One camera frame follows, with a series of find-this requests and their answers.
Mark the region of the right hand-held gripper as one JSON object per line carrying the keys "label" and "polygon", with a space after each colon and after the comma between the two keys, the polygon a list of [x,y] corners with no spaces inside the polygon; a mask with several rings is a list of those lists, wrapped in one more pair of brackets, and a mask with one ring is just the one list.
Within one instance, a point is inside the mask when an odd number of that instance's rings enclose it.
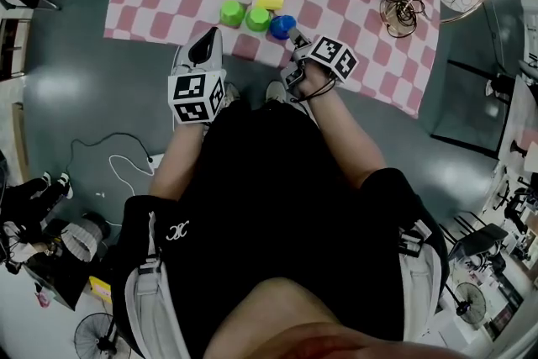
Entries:
{"label": "right hand-held gripper", "polygon": [[331,71],[332,79],[344,83],[357,67],[357,58],[345,43],[321,35],[312,41],[296,27],[288,32],[294,49],[287,66],[281,70],[281,79],[286,90],[292,91],[303,80],[304,63],[315,61]]}

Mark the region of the person's right hand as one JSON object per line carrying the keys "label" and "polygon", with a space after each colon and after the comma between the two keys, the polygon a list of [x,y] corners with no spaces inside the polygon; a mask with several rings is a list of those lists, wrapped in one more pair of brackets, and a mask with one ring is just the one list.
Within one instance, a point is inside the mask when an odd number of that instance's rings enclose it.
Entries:
{"label": "person's right hand", "polygon": [[303,80],[298,84],[302,98],[322,92],[332,82],[331,71],[315,61],[304,63]]}

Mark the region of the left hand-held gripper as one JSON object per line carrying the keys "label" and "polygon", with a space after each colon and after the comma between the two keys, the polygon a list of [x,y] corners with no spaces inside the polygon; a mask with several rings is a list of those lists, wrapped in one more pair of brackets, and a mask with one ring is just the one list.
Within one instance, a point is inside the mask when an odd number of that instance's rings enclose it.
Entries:
{"label": "left hand-held gripper", "polygon": [[178,124],[214,121],[225,94],[222,59],[222,32],[215,26],[178,51],[167,83],[167,102]]}

